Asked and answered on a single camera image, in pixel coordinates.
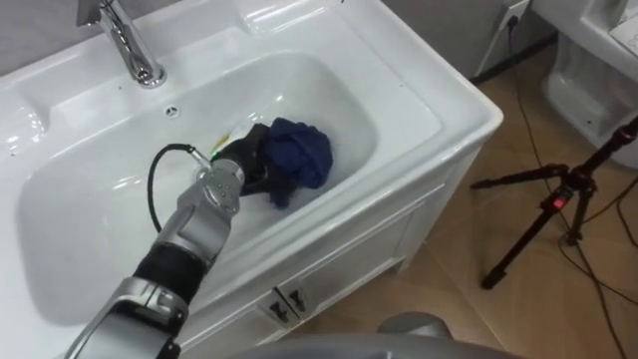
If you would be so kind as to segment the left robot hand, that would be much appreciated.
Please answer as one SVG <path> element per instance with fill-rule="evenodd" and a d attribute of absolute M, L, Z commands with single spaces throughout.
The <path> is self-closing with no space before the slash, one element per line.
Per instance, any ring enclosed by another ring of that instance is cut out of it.
<path fill-rule="evenodd" d="M 243 171 L 241 196 L 268 193 L 273 197 L 288 198 L 298 189 L 292 175 L 286 174 L 265 154 L 265 145 L 270 128 L 263 124 L 253 125 L 250 131 L 238 140 L 225 146 L 211 161 L 235 162 Z"/>

